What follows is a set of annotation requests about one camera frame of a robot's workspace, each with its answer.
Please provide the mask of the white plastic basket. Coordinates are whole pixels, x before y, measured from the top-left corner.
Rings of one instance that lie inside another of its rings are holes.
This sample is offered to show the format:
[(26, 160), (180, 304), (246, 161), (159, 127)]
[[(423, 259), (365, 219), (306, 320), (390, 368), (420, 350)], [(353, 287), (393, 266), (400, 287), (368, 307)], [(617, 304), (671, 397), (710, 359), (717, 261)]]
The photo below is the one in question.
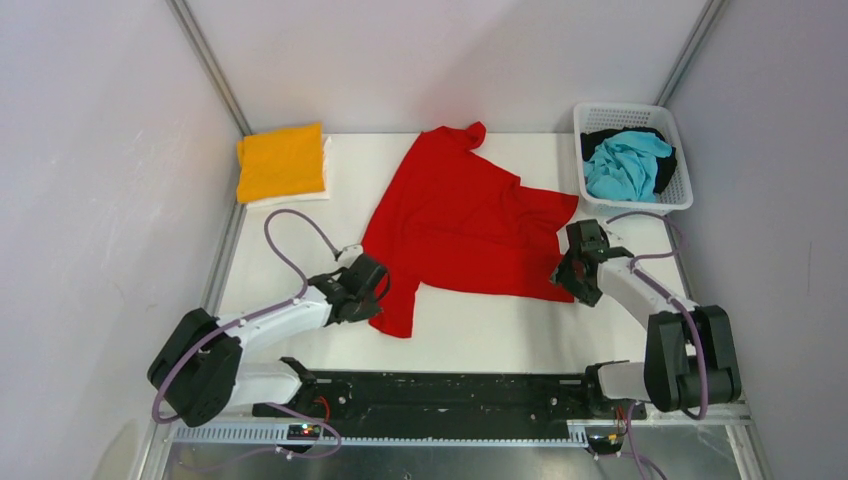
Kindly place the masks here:
[[(626, 211), (651, 211), (665, 215), (672, 211), (686, 210), (692, 206), (693, 193), (682, 142), (671, 112), (660, 106), (615, 103), (582, 102), (573, 110), (574, 142), (577, 154), (577, 184), (583, 208), (595, 215), (617, 215)], [(584, 134), (613, 130), (617, 133), (632, 128), (647, 128), (657, 131), (673, 149), (677, 164), (662, 192), (652, 202), (614, 201), (597, 198), (587, 190), (585, 161), (583, 154)]]

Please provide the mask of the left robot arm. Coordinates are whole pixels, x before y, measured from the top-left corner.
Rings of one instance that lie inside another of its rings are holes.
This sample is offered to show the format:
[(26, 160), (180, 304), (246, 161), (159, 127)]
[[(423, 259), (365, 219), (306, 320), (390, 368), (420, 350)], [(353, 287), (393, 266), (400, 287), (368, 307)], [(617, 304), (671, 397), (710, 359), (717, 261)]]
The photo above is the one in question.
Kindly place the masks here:
[(310, 372), (298, 361), (259, 361), (261, 352), (289, 337), (331, 324), (369, 320), (382, 309), (380, 284), (388, 270), (362, 253), (349, 266), (307, 279), (291, 299), (248, 314), (214, 317), (186, 313), (147, 371), (157, 403), (189, 427), (235, 407), (277, 403), (292, 416), (314, 406)]

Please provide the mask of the right controller board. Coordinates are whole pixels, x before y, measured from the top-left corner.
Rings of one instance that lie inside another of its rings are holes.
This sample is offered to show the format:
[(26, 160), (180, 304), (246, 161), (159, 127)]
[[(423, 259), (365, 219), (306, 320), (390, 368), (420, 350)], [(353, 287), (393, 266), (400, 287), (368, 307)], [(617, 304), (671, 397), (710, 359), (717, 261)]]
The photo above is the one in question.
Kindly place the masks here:
[(625, 441), (622, 434), (590, 435), (586, 451), (593, 457), (619, 456)]

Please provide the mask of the left controller board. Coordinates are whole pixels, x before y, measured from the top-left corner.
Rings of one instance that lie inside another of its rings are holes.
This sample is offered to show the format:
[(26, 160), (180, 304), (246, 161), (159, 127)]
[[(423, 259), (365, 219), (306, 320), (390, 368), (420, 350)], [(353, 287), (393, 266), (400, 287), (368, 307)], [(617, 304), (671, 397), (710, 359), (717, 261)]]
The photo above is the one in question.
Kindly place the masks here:
[(322, 438), (323, 428), (318, 424), (297, 423), (289, 424), (286, 432), (287, 441), (317, 441)]

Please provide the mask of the controller board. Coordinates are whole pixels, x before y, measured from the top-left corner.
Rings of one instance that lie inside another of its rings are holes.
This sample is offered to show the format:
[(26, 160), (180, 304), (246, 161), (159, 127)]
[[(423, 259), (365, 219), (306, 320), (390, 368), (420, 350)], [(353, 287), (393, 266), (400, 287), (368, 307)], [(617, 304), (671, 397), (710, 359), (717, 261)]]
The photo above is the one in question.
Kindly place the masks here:
[(586, 451), (593, 457), (619, 456), (625, 441), (622, 434), (590, 435)]
[(289, 424), (286, 432), (287, 441), (317, 441), (322, 438), (323, 428), (318, 424), (297, 423)]

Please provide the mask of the red t-shirt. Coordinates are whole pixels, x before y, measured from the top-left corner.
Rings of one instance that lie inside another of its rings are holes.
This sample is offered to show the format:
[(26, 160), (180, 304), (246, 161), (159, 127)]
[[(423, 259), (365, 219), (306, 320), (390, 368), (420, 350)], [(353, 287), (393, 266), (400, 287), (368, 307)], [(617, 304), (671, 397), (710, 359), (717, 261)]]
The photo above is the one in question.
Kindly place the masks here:
[(421, 133), (376, 207), (362, 245), (389, 274), (382, 311), (369, 322), (379, 332), (411, 337), (422, 284), (573, 302), (550, 277), (577, 197), (524, 186), (477, 155), (486, 135), (481, 122)]

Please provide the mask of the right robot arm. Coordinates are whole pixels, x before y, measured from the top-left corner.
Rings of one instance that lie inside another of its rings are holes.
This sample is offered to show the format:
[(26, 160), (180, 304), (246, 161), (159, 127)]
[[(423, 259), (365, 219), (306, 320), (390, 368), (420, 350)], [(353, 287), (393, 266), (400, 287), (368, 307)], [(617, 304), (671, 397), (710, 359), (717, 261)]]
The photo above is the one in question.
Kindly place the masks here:
[(646, 332), (641, 362), (590, 365), (580, 394), (584, 410), (598, 418), (621, 399), (680, 411), (701, 420), (710, 406), (730, 404), (743, 393), (730, 319), (720, 306), (699, 305), (644, 270), (640, 257), (613, 246), (602, 224), (580, 220), (566, 227), (568, 249), (551, 281), (579, 303), (594, 307), (609, 297)]

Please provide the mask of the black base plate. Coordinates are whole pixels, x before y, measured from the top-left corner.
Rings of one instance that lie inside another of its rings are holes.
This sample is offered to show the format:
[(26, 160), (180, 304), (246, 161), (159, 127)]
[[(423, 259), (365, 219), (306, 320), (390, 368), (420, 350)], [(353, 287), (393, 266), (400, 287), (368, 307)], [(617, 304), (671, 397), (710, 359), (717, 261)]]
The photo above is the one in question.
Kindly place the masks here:
[(578, 421), (646, 416), (584, 374), (316, 370), (288, 406), (348, 439), (564, 440)]

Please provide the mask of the aluminium frame rail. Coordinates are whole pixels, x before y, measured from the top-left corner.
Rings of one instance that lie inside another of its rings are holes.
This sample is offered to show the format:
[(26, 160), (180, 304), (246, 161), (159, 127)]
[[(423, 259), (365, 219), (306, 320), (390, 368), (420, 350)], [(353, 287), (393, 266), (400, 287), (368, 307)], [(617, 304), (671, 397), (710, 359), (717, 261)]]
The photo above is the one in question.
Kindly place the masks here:
[(619, 446), (638, 426), (746, 423), (741, 402), (697, 413), (602, 396), (588, 374), (318, 370), (281, 407), (250, 400), (234, 417), (215, 391), (187, 412), (159, 411), (177, 437), (312, 446)]

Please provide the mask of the folded orange t-shirt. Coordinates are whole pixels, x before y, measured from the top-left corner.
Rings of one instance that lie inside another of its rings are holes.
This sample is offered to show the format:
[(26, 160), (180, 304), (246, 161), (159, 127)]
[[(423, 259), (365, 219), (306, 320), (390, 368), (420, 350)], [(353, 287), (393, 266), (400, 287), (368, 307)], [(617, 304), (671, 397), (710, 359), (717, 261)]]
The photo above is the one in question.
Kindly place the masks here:
[(320, 123), (246, 136), (236, 151), (242, 204), (326, 191)]

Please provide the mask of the folded white t-shirt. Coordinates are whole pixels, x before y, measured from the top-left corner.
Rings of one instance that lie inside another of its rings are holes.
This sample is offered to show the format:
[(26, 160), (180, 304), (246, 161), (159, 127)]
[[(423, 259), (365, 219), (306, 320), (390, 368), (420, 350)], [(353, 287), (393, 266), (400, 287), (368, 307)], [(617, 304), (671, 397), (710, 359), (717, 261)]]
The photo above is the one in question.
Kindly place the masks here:
[(330, 153), (332, 152), (332, 137), (330, 135), (324, 135), (322, 138), (322, 148), (323, 148), (323, 164), (322, 164), (322, 180), (324, 182), (324, 189), (322, 191), (317, 192), (309, 192), (309, 193), (299, 193), (292, 195), (282, 195), (275, 197), (268, 197), (261, 200), (256, 200), (253, 202), (245, 203), (244, 206), (248, 210), (266, 208), (272, 206), (278, 206), (288, 203), (296, 203), (296, 202), (307, 202), (307, 201), (321, 201), (321, 200), (329, 200), (330, 195), (330, 182), (329, 182), (329, 172), (331, 170), (331, 161), (330, 161)]

